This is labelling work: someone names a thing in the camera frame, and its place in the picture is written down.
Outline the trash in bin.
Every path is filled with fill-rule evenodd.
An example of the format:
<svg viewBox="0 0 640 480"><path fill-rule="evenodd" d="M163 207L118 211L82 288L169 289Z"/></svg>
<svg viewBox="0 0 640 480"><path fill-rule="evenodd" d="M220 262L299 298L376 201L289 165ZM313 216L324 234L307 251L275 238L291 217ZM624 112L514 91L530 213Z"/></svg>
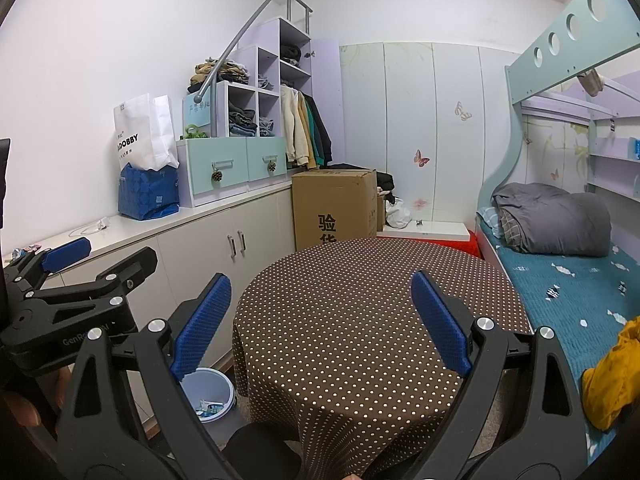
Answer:
<svg viewBox="0 0 640 480"><path fill-rule="evenodd" d="M195 413L200 419L216 417L224 411L226 404L215 401L201 400Z"/></svg>

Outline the light blue trash bin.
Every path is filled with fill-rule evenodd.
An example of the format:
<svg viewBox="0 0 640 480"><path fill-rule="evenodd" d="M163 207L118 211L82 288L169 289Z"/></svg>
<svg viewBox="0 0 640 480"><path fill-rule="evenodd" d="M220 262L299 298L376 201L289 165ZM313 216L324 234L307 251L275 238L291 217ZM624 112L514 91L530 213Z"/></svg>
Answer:
<svg viewBox="0 0 640 480"><path fill-rule="evenodd" d="M219 370L198 367L195 372L183 377L181 387L194 412L200 405L201 400L226 404L224 411L216 417L204 419L198 417L203 424L216 422L216 420L224 418L235 404L234 385L232 385L229 377Z"/></svg>

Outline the small blue wrapper on counter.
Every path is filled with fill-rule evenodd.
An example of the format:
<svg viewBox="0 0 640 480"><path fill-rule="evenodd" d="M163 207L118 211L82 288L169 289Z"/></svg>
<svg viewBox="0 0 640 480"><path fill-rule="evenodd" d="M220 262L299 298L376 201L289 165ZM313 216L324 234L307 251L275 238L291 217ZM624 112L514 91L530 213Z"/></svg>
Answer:
<svg viewBox="0 0 640 480"><path fill-rule="evenodd" d="M15 248L12 250L11 256L13 259L19 259L24 255L34 254L35 252L38 252L40 248L41 246L39 244L30 244L26 247Z"/></svg>

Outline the yellow garment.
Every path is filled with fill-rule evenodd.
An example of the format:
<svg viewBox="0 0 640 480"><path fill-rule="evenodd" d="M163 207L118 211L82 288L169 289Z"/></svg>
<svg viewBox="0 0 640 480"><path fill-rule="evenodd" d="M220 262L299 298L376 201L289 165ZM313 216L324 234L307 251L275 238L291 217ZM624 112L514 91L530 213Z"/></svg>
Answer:
<svg viewBox="0 0 640 480"><path fill-rule="evenodd" d="M608 431L620 413L639 399L639 319L620 331L616 345L582 374L582 408L590 424Z"/></svg>

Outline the blue plastic package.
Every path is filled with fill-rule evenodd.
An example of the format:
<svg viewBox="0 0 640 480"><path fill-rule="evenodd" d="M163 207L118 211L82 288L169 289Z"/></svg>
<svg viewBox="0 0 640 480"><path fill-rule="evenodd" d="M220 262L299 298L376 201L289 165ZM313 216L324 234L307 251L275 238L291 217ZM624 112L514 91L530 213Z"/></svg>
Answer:
<svg viewBox="0 0 640 480"><path fill-rule="evenodd" d="M119 175L118 213L138 220L160 219L179 211L178 171L140 170L127 164Z"/></svg>

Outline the teal bed mattress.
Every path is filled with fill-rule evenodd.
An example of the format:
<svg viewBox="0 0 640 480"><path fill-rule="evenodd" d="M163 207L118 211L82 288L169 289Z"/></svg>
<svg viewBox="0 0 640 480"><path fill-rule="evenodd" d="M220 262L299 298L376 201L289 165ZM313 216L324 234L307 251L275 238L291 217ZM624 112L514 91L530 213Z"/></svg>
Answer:
<svg viewBox="0 0 640 480"><path fill-rule="evenodd" d="M486 243L520 296L529 324L559 338L577 387L639 316L639 263L614 245L603 258L521 254L492 234L482 217L476 235Z"/></svg>

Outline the white paper shopping bag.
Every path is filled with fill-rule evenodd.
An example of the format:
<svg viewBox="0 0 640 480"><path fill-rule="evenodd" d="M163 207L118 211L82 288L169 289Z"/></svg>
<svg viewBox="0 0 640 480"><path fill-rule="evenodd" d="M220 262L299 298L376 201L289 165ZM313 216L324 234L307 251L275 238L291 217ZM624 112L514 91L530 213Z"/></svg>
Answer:
<svg viewBox="0 0 640 480"><path fill-rule="evenodd" d="M122 102L114 108L119 168L160 171L179 167L169 96L149 94Z"/></svg>

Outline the long white cabinet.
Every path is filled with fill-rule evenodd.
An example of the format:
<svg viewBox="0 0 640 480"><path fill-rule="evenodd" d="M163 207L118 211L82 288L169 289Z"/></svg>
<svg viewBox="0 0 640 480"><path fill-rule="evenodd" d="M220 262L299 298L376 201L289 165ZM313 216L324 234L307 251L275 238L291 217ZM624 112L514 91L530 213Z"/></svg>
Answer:
<svg viewBox="0 0 640 480"><path fill-rule="evenodd" d="M91 281L143 247L156 252L155 273L128 296L137 326L144 327L197 297L216 273L228 276L238 300L260 271L294 252L291 185L269 185L157 220L114 216L103 230L88 224L39 244L55 248L75 237L90 240L90 256L51 275L47 288Z"/></svg>

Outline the teal drawer unit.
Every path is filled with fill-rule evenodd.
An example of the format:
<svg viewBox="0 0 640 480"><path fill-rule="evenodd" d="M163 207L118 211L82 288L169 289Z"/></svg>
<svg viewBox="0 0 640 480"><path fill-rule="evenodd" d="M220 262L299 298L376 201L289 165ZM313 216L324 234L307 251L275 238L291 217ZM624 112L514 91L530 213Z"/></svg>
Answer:
<svg viewBox="0 0 640 480"><path fill-rule="evenodd" d="M177 143L180 206L195 208L284 182L285 140L206 138Z"/></svg>

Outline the red white storage box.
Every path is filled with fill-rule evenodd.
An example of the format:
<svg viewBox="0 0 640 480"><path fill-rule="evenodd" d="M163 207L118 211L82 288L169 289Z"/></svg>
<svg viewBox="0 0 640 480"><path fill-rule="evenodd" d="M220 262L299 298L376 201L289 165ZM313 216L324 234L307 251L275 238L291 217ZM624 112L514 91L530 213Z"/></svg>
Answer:
<svg viewBox="0 0 640 480"><path fill-rule="evenodd" d="M480 245L476 235L460 222L412 220L402 229L384 226L378 237L418 240L460 250L480 258Z"/></svg>

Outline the grey folded blanket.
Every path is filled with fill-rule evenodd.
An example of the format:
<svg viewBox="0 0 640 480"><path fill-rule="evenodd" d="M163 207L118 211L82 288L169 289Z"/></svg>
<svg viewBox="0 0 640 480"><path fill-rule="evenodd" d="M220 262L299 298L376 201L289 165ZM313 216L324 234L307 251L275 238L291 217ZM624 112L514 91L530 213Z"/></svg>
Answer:
<svg viewBox="0 0 640 480"><path fill-rule="evenodd" d="M593 193L542 183L509 183L492 194L506 246L522 254L603 258L611 248L611 216Z"/></svg>

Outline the brown polka dot tablecloth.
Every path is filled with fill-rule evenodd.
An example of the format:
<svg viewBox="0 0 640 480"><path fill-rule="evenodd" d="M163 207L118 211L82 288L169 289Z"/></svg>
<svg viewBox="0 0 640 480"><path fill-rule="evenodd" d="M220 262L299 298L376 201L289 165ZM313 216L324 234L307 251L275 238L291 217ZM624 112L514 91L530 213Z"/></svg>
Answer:
<svg viewBox="0 0 640 480"><path fill-rule="evenodd" d="M528 317L509 280L460 250L360 238L260 272L233 321L236 385L254 422L296 439L309 479L371 477L421 452L460 388L411 301L425 271L505 330Z"/></svg>

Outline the purple cube shelf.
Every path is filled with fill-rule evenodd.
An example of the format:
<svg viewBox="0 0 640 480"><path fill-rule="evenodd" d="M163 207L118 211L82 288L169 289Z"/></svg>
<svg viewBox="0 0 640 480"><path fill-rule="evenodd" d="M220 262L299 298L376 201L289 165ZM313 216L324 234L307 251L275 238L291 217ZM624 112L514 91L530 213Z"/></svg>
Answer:
<svg viewBox="0 0 640 480"><path fill-rule="evenodd" d="M228 136L228 104L247 108L257 120L273 122L272 134L283 136L280 87L286 84L316 102L332 143L334 162L346 160L340 48L333 38L316 38L286 18L253 25L230 54L246 68L245 84L218 82L216 98L201 102L188 94L182 101L182 126L208 136Z"/></svg>

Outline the white plastic bag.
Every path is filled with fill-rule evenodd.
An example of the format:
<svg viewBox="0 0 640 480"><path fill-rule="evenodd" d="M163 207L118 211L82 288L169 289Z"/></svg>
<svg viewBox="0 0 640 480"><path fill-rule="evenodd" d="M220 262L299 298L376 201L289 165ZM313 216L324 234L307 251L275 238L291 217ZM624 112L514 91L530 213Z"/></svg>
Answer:
<svg viewBox="0 0 640 480"><path fill-rule="evenodd" d="M405 229L412 220L411 211L405 206L404 201L396 197L394 202L385 202L385 222L393 229Z"/></svg>

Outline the hanging clothes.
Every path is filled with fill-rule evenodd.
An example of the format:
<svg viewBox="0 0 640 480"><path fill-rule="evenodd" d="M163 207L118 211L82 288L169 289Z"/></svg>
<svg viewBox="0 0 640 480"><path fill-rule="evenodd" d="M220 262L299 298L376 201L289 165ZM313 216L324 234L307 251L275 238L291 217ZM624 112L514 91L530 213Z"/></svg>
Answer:
<svg viewBox="0 0 640 480"><path fill-rule="evenodd" d="M332 143L312 96L282 84L280 103L288 166L328 166L333 159Z"/></svg>

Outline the large cardboard box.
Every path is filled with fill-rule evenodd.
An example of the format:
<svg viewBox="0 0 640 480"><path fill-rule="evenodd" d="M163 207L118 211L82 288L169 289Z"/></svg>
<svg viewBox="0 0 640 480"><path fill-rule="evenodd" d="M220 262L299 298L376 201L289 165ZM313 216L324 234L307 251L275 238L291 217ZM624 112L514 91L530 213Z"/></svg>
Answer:
<svg viewBox="0 0 640 480"><path fill-rule="evenodd" d="M375 237L378 230L376 172L363 169L309 170L292 177L297 250Z"/></svg>

